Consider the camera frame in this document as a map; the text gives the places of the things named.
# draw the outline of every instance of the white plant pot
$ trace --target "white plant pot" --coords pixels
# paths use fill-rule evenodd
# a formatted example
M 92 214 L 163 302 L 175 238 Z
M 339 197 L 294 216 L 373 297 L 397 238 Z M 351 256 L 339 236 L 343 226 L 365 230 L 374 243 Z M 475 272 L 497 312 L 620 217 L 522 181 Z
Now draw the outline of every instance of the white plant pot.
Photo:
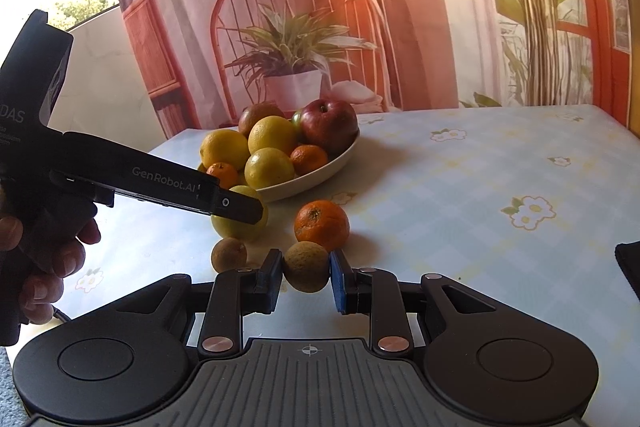
M 283 111 L 297 111 L 320 98 L 322 72 L 313 70 L 285 76 L 265 76 L 264 85 L 268 100 L 273 100 Z

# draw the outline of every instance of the tree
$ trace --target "tree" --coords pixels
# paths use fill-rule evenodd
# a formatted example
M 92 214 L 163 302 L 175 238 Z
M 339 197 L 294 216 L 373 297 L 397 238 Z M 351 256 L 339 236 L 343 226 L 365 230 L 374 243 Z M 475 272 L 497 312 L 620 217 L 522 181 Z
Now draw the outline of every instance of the tree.
M 49 10 L 49 24 L 68 30 L 117 3 L 117 0 L 61 0 Z

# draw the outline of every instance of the curtain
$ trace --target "curtain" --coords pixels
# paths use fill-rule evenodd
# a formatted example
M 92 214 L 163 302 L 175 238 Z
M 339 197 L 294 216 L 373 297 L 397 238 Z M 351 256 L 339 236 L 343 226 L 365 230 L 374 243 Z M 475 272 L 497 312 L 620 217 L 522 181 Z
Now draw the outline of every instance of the curtain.
M 252 103 L 291 112 L 320 96 L 359 112 L 595 103 L 628 119 L 627 0 L 119 1 L 168 137 L 236 124 Z M 270 16 L 303 44 L 266 56 Z M 340 32 L 338 51 L 303 41 L 292 30 L 303 18 Z

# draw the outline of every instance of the human hand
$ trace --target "human hand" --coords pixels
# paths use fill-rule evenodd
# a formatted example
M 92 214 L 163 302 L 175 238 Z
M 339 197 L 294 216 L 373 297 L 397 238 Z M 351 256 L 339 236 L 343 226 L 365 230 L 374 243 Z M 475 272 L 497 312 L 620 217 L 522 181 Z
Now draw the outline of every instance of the human hand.
M 0 219 L 0 251 L 9 252 L 18 246 L 22 238 L 22 222 L 13 216 Z M 52 273 L 35 269 L 25 279 L 18 303 L 22 313 L 34 324 L 45 324 L 53 316 L 51 303 L 62 297 L 62 279 L 76 273 L 84 264 L 84 246 L 100 241 L 100 231 L 95 220 L 89 221 L 78 233 L 78 238 L 61 247 L 51 260 Z

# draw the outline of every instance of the copper rivet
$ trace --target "copper rivet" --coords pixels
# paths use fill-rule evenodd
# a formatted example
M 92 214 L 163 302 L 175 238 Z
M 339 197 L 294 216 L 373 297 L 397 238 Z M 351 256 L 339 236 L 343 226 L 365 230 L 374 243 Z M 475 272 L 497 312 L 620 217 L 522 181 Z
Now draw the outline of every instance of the copper rivet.
M 378 341 L 378 347 L 390 353 L 399 353 L 409 347 L 409 341 L 404 337 L 382 337 Z
M 209 337 L 202 341 L 202 349 L 211 351 L 212 353 L 222 353 L 234 347 L 234 341 L 227 337 Z

